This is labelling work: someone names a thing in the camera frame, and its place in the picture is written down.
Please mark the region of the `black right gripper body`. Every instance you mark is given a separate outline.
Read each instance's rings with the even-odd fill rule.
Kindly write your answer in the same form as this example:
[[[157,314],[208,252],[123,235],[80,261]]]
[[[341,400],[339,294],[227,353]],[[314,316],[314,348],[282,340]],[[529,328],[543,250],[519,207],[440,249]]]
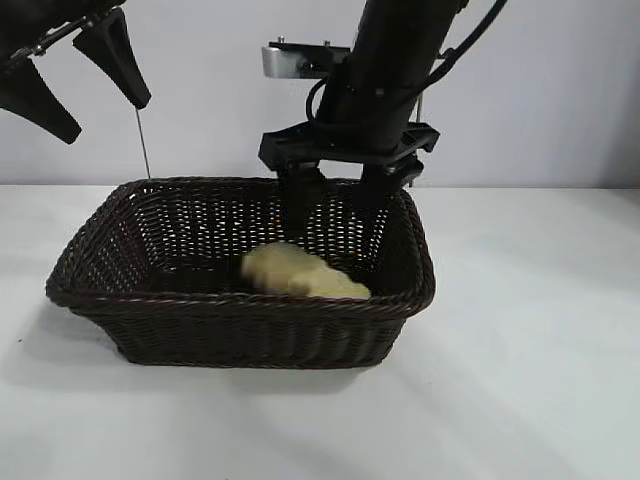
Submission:
[[[435,73],[411,77],[381,67],[365,74],[352,57],[266,57],[263,70],[271,79],[315,82],[305,121],[262,136],[259,158],[278,176],[290,164],[322,160],[384,167],[398,176],[400,188],[422,174],[418,153],[431,152],[439,133],[410,116]]]

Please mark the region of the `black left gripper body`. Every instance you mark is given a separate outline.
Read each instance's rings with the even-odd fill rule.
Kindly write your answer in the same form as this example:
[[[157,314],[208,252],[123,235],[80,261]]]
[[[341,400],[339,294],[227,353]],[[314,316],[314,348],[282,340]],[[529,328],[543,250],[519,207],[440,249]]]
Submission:
[[[120,1],[3,1],[1,73],[46,50],[73,32],[78,34]]]

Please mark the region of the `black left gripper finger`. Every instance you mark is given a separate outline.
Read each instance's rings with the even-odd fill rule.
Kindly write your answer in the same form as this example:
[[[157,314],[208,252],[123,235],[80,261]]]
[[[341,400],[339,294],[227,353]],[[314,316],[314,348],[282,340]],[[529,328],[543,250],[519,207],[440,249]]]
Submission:
[[[72,144],[81,127],[48,88],[30,59],[1,73],[1,108]]]
[[[124,11],[112,9],[73,39],[73,46],[98,66],[135,108],[145,108],[151,92],[136,61]]]

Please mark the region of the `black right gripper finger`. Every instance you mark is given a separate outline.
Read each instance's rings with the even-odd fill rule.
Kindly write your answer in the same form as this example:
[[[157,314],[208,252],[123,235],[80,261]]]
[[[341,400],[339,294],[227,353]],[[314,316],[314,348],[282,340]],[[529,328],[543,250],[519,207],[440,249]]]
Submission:
[[[318,162],[288,165],[279,172],[283,226],[287,235],[302,235],[311,211],[322,201],[325,177]]]
[[[353,194],[353,210],[365,220],[383,208],[400,189],[398,176],[384,167],[364,167]]]

